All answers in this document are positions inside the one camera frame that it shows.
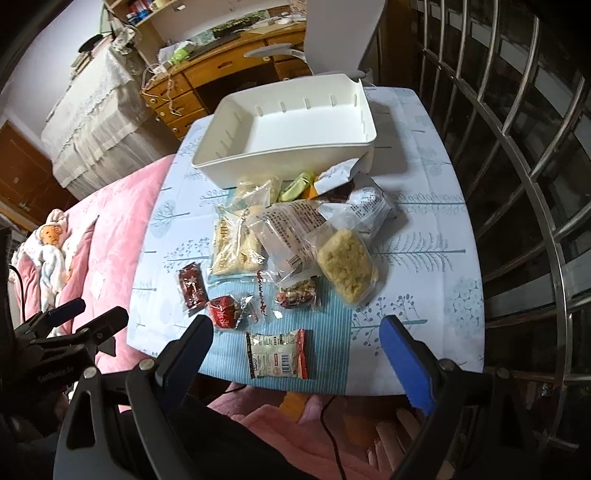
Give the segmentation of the red candy packet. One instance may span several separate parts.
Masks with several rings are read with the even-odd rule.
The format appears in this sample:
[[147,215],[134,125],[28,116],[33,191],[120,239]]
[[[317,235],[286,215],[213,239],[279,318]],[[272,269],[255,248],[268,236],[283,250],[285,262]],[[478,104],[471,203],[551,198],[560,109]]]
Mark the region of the red candy packet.
[[207,313],[217,329],[236,330],[259,322],[252,295],[222,295],[207,302]]

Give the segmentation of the dark red jerky packet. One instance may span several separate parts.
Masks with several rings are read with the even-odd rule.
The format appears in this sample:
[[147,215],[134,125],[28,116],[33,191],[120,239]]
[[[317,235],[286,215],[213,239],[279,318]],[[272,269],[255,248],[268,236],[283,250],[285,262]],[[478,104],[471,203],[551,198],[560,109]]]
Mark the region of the dark red jerky packet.
[[200,265],[192,262],[178,271],[178,282],[185,306],[190,313],[204,309],[208,302]]

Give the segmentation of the white red snack packet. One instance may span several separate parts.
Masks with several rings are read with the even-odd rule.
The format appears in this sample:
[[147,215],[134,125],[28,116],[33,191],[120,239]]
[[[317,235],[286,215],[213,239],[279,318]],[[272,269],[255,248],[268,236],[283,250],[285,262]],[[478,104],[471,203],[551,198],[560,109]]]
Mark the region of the white red snack packet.
[[246,334],[250,377],[308,380],[305,339],[307,331],[304,329],[276,335]]

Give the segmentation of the yellow rice cake packet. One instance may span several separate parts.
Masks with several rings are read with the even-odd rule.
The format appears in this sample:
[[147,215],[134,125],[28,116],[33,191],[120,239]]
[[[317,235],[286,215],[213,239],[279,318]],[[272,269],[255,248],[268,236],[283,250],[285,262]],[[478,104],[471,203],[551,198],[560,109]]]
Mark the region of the yellow rice cake packet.
[[379,271],[358,232],[325,222],[305,235],[304,240],[342,302],[356,307],[370,295],[379,280]]

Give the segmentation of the nut snack clear packet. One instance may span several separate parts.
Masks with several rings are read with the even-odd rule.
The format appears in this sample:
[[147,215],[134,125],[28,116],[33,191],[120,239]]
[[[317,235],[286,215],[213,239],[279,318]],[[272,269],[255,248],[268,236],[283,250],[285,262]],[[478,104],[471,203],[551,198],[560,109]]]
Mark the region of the nut snack clear packet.
[[298,309],[308,307],[318,310],[321,307],[318,293],[318,276],[297,281],[287,286],[281,286],[274,297],[277,305],[283,309]]

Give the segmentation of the translucent printed snack packet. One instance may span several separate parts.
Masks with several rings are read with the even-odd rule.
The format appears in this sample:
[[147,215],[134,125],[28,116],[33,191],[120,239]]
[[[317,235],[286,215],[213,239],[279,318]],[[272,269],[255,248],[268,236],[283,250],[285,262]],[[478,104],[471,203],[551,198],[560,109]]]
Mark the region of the translucent printed snack packet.
[[270,275],[277,284],[297,282],[317,274],[318,266],[305,235],[325,223],[314,200],[275,203],[247,222],[270,259]]

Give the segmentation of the brown white snack packet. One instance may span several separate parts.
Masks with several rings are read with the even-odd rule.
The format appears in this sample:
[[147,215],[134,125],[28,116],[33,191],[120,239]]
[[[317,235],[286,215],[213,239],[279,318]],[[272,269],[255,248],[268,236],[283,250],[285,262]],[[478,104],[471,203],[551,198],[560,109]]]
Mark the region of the brown white snack packet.
[[314,181],[314,199],[344,202],[353,191],[353,178],[360,172],[364,162],[362,158],[352,158],[322,172]]

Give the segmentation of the cartoon print pillow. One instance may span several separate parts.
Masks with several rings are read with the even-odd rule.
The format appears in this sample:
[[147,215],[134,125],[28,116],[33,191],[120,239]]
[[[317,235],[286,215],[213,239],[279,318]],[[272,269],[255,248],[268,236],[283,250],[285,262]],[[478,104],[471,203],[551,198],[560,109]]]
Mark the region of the cartoon print pillow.
[[26,266],[37,274],[32,285],[39,293],[37,303],[41,312],[55,307],[57,296],[71,276],[79,243],[80,237],[69,227],[68,215],[53,209],[45,223],[12,254],[10,265],[19,270],[22,280],[25,280]]

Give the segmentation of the pink blanket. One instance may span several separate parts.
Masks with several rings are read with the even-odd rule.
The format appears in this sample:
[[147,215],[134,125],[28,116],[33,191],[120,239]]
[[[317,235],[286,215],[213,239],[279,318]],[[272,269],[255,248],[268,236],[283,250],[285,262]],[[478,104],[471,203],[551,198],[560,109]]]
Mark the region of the pink blanket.
[[[99,211],[87,244],[82,297],[95,318],[113,307],[127,309],[148,220],[170,165],[163,158],[87,197],[70,212],[81,218]],[[382,472],[355,455],[339,452],[329,431],[318,430],[325,405],[308,401],[294,420],[264,404],[249,414],[224,415],[188,391],[177,408],[162,408],[152,372],[132,357],[130,371],[97,373],[75,381],[90,401],[89,440],[72,441],[80,428],[71,406],[60,429],[23,441],[1,436],[5,479],[379,479]],[[51,394],[31,412],[53,406]]]

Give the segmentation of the white lace cloth cover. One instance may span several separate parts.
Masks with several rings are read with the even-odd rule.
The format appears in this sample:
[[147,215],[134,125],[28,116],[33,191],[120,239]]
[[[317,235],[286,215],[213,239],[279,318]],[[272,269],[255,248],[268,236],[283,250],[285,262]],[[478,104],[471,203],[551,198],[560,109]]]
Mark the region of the white lace cloth cover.
[[101,50],[47,116],[41,141],[53,177],[76,199],[178,150],[141,96],[144,67],[136,53]]

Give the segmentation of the orange snack packet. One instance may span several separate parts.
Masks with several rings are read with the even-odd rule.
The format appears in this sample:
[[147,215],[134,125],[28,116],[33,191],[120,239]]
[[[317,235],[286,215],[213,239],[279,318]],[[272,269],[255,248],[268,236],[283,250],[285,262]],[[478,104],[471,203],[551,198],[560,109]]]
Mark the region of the orange snack packet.
[[304,199],[312,200],[318,197],[318,192],[315,190],[315,185],[311,184],[303,193]]

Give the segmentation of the green snack packet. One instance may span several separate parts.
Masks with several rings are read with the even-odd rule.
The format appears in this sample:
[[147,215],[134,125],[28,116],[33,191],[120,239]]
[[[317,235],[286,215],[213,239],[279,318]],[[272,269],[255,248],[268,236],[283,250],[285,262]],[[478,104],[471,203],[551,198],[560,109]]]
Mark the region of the green snack packet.
[[290,185],[287,185],[287,187],[285,187],[283,191],[280,192],[280,196],[277,198],[277,200],[280,202],[291,202],[297,200],[297,198],[299,198],[301,194],[304,193],[304,191],[306,191],[308,187],[314,183],[314,180],[314,172],[301,172],[297,178],[291,181]]

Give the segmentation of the wooden desk with drawers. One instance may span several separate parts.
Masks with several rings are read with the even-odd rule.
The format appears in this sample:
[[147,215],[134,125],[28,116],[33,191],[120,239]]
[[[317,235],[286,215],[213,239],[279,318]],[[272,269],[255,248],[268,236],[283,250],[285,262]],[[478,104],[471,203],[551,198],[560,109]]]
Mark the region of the wooden desk with drawers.
[[304,22],[237,33],[228,42],[189,58],[166,73],[153,74],[142,87],[142,97],[156,119],[181,140],[190,125],[213,113],[225,96],[310,75],[304,61],[294,57],[246,55],[283,43],[301,49],[304,37]]

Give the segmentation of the steel window grille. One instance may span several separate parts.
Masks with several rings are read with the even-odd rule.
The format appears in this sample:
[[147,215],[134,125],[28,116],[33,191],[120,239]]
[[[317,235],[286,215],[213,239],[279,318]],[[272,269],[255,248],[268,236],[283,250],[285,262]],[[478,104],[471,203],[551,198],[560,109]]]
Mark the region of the steel window grille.
[[485,364],[544,448],[590,448],[590,5],[415,1],[414,84],[480,259]]

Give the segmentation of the grey office chair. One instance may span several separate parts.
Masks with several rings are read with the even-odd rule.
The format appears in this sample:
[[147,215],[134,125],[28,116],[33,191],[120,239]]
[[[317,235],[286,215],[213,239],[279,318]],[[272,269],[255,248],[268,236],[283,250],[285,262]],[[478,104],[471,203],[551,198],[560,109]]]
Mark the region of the grey office chair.
[[386,0],[325,0],[307,3],[304,49],[277,43],[245,53],[246,58],[290,56],[307,64],[314,75],[342,73],[354,81],[374,83],[373,71],[363,69]]

